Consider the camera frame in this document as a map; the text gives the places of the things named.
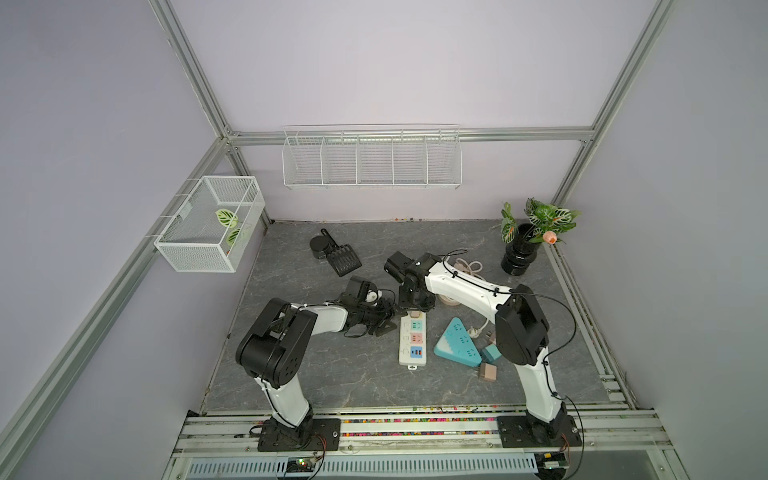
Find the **black dustpan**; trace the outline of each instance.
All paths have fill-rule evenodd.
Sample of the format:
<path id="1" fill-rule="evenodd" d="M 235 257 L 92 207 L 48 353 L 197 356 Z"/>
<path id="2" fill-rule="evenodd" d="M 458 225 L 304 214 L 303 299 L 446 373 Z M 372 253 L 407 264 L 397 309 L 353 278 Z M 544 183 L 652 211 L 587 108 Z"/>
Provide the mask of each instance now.
<path id="1" fill-rule="evenodd" d="M 359 269 L 362 266 L 360 258 L 350 245 L 339 246 L 331 237 L 328 230 L 322 229 L 320 233 L 328 239 L 331 251 L 326 255 L 326 260 L 331 264 L 338 276 L 345 276 L 347 273 Z"/>

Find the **white power strip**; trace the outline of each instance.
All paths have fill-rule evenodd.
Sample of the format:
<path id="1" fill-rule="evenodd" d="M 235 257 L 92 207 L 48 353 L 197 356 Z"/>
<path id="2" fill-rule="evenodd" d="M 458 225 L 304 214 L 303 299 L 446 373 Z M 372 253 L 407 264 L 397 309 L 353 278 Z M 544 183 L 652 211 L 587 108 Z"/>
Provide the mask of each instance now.
<path id="1" fill-rule="evenodd" d="M 400 317 L 400 365 L 408 370 L 427 364 L 427 314 Z"/>

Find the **white wire shelf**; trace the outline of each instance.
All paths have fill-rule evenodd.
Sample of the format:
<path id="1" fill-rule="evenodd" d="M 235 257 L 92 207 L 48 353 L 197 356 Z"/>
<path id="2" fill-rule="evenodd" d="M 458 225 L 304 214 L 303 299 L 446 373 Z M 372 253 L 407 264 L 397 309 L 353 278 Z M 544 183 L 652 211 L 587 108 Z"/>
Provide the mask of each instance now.
<path id="1" fill-rule="evenodd" d="M 177 272 L 232 273 L 264 209 L 255 177 L 208 175 L 171 217 L 154 245 Z M 221 210 L 231 213 L 222 223 Z"/>
<path id="2" fill-rule="evenodd" d="M 462 184 L 458 128 L 289 134 L 283 144 L 288 188 L 453 187 Z"/>

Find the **green leaf in basket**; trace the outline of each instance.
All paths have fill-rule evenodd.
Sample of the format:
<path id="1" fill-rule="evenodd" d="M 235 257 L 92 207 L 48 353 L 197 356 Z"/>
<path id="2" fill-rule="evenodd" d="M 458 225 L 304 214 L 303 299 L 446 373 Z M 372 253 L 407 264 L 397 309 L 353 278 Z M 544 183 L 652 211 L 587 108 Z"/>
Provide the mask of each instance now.
<path id="1" fill-rule="evenodd" d="M 226 228 L 235 227 L 237 225 L 237 215 L 235 215 L 232 210 L 227 210 L 226 208 L 216 210 L 216 217 L 219 219 L 219 223 Z"/>
<path id="2" fill-rule="evenodd" d="M 239 228 L 236 228 L 236 229 L 232 230 L 230 232 L 229 236 L 227 236 L 227 243 L 229 245 L 234 245 L 235 240 L 237 240 L 237 236 L 238 235 L 240 235 L 240 229 Z"/>

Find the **gray tabletop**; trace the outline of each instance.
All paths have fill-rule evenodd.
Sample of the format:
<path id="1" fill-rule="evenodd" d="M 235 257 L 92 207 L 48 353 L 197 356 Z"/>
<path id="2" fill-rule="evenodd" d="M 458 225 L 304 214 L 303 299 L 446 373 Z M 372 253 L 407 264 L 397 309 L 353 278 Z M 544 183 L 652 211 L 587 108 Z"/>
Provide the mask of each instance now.
<path id="1" fill-rule="evenodd" d="M 467 261 L 479 260 L 487 281 L 516 286 L 524 283 L 535 293 L 565 301 L 560 283 L 545 252 L 522 276 L 509 276 L 500 261 L 504 244 L 493 220 L 386 223 L 276 223 L 263 239 L 248 279 L 230 339 L 206 395 L 204 411 L 267 410 L 264 394 L 243 368 L 235 363 L 235 350 L 262 308 L 273 297 L 295 303 L 318 303 L 336 298 L 352 275 L 372 280 L 379 288 L 397 291 L 397 282 L 384 263 L 400 250 L 415 258 L 424 252 L 447 253 L 465 248 Z M 325 227 L 339 244 L 349 243 L 362 267 L 339 278 L 325 260 L 316 260 L 310 238 Z M 550 346 L 562 345 L 573 331 L 573 320 L 559 304 L 540 300 L 550 323 Z M 371 406 L 447 406 L 522 404 L 525 396 L 515 366 L 496 362 L 498 379 L 486 382 L 473 369 L 437 357 L 434 349 L 451 319 L 457 316 L 466 328 L 480 327 L 485 319 L 465 306 L 440 301 L 427 313 L 427 364 L 409 371 L 398 363 L 397 331 L 381 337 L 345 338 L 342 333 L 312 337 L 298 372 L 304 395 L 315 408 Z M 485 332 L 475 340 L 478 349 L 488 344 Z M 580 334 L 549 359 L 557 390 L 576 402 L 604 402 L 598 371 Z"/>

